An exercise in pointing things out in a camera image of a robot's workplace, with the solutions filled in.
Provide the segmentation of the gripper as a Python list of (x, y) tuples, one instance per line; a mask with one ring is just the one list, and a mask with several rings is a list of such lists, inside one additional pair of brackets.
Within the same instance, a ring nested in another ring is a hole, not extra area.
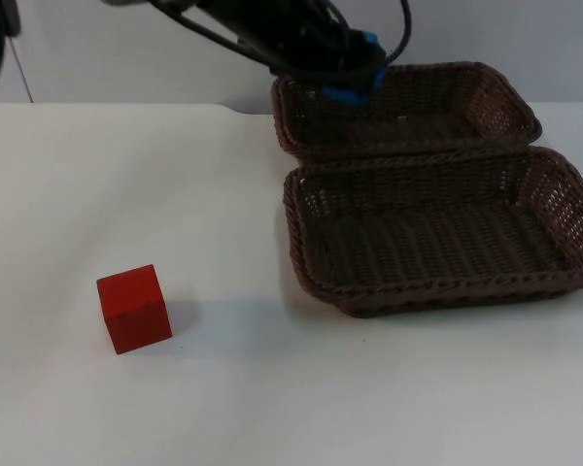
[(261, 34), (289, 65), (272, 66), (277, 77), (369, 93), (385, 69), (384, 60), (373, 61), (377, 44), (330, 12), (304, 18), (283, 15), (268, 21)]

